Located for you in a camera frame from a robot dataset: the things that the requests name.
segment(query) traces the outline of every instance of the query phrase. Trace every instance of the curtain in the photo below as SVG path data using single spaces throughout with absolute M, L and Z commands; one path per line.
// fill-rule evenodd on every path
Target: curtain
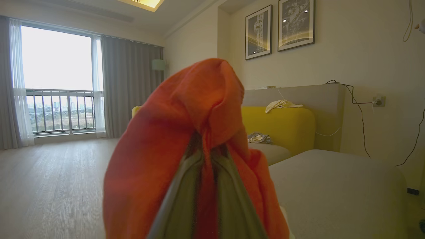
M 10 59 L 13 78 L 13 92 L 18 121 L 19 135 L 22 146 L 34 145 L 31 120 L 29 116 L 26 89 L 24 82 L 24 71 L 22 64 L 22 35 L 21 21 L 9 19 L 10 23 Z
M 9 29 L 8 18 L 0 16 L 0 149 L 22 146 L 13 93 Z
M 96 135 L 98 138 L 106 137 L 105 131 L 105 106 L 103 97 L 103 72 L 102 72 L 102 41 L 99 35 L 93 37 L 93 102 Z
M 105 129 L 118 138 L 127 129 L 133 107 L 143 105 L 162 83 L 162 71 L 152 60 L 163 59 L 163 48 L 102 35 Z

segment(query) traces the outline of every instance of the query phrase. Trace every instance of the crumpled cloth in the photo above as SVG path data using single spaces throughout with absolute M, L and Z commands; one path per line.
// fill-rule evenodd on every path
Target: crumpled cloth
M 269 113 L 270 110 L 272 110 L 274 108 L 296 108 L 296 107 L 304 107 L 304 105 L 296 105 L 296 104 L 290 102 L 289 100 L 276 100 L 276 101 L 271 102 L 266 107 L 266 113 Z
M 254 143 L 254 144 L 266 143 L 270 145 L 273 144 L 272 139 L 270 138 L 268 134 L 262 134 L 258 132 L 254 132 L 248 135 L 248 143 Z
M 103 186 L 107 239 L 146 238 L 194 132 L 202 136 L 194 239 L 219 238 L 217 187 L 210 151 L 222 144 L 269 239 L 288 239 L 264 154 L 248 148 L 244 87 L 230 64 L 209 59 L 168 78 L 149 96 L 119 140 Z

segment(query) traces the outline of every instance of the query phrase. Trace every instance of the picture frame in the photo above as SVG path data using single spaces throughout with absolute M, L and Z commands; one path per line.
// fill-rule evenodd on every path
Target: picture frame
M 314 44 L 315 0 L 279 0 L 278 52 Z
M 273 6 L 245 17 L 245 60 L 272 53 Z

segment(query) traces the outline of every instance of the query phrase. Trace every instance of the power outlet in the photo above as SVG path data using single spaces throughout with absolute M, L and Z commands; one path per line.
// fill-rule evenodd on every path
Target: power outlet
M 385 96 L 378 96 L 378 100 L 376 99 L 376 97 L 373 97 L 372 98 L 373 107 L 384 107 L 385 100 L 386 100 Z

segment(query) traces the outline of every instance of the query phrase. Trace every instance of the lamp shade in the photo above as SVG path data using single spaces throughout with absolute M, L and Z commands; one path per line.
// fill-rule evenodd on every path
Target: lamp shade
M 152 70 L 154 71 L 165 71 L 164 60 L 152 60 Z

